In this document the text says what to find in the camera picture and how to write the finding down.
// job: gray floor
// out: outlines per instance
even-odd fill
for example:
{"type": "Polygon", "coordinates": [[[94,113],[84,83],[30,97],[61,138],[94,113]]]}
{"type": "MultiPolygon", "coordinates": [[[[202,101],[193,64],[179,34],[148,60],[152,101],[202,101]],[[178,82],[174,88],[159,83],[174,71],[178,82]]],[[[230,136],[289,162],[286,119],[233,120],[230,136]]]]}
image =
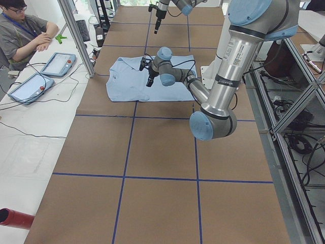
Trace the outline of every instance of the gray floor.
{"type": "MultiPolygon", "coordinates": [[[[10,84],[15,82],[15,80],[8,78],[8,71],[9,69],[5,66],[0,69],[0,85],[5,92],[9,90],[10,84]]],[[[5,93],[2,91],[2,89],[0,88],[0,99],[5,96],[5,93]]]]}

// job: green object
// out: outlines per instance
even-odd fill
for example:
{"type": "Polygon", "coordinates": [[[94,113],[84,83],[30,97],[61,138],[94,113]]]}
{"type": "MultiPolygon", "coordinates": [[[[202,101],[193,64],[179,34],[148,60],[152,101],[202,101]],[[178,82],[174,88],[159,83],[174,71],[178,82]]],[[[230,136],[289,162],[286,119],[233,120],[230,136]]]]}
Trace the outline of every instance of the green object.
{"type": "Polygon", "coordinates": [[[57,41],[59,42],[59,44],[62,44],[62,39],[67,39],[67,37],[64,37],[61,34],[59,34],[59,35],[57,35],[55,37],[55,39],[57,39],[57,41]]]}

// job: white table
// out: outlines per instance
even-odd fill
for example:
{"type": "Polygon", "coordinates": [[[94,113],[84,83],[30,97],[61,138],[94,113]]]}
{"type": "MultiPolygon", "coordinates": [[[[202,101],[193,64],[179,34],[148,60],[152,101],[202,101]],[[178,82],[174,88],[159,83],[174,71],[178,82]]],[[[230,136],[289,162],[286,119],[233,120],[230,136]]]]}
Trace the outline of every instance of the white table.
{"type": "MultiPolygon", "coordinates": [[[[88,23],[89,16],[90,13],[76,15],[76,19],[85,19],[88,23]]],[[[64,19],[58,25],[62,28],[64,19]]],[[[91,24],[89,25],[89,34],[91,41],[86,44],[87,52],[91,53],[93,46],[96,46],[95,31],[91,24]]],[[[79,81],[77,86],[77,81],[71,78],[63,81],[82,63],[82,59],[68,28],[62,35],[67,36],[68,39],[63,39],[61,45],[53,39],[49,49],[37,52],[30,60],[30,64],[46,63],[55,52],[75,54],[76,62],[68,74],[63,78],[55,78],[57,85],[46,91],[37,101],[50,99],[66,101],[72,93],[71,99],[65,103],[58,101],[35,102],[30,105],[19,105],[1,110],[1,122],[28,134],[67,136],[89,77],[85,67],[81,65],[72,75],[79,81]]],[[[42,66],[35,66],[35,68],[41,70],[42,66]]],[[[34,73],[35,70],[32,67],[27,67],[21,72],[16,82],[23,82],[34,73]]],[[[17,104],[12,102],[13,100],[6,95],[0,102],[0,109],[17,104]]],[[[35,215],[64,144],[64,139],[26,136],[2,124],[0,124],[0,135],[0,209],[6,207],[35,215]]],[[[27,230],[0,226],[0,243],[24,243],[27,234],[27,230]]]]}

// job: light blue cloth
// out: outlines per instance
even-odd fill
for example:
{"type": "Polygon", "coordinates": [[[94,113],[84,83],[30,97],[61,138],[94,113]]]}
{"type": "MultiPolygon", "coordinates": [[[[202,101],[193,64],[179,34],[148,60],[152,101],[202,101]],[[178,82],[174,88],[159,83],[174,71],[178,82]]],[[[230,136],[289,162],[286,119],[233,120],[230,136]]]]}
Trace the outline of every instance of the light blue cloth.
{"type": "MultiPolygon", "coordinates": [[[[149,74],[146,69],[139,71],[141,58],[119,57],[110,68],[110,78],[106,83],[106,89],[111,101],[193,101],[191,93],[180,82],[171,86],[163,86],[159,76],[157,76],[152,87],[146,87],[149,74]]],[[[193,59],[193,55],[173,56],[171,62],[173,65],[177,65],[191,59],[193,59]]],[[[192,66],[193,62],[187,62],[176,68],[190,69],[192,66]]]]}

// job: red cup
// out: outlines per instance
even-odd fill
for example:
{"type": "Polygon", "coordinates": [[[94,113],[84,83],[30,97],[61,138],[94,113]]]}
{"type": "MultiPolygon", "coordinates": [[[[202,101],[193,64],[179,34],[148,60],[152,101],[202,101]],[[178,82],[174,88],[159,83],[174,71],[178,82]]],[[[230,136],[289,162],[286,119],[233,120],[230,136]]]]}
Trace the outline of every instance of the red cup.
{"type": "Polygon", "coordinates": [[[0,210],[0,225],[29,230],[34,217],[23,212],[3,208],[0,210]]]}

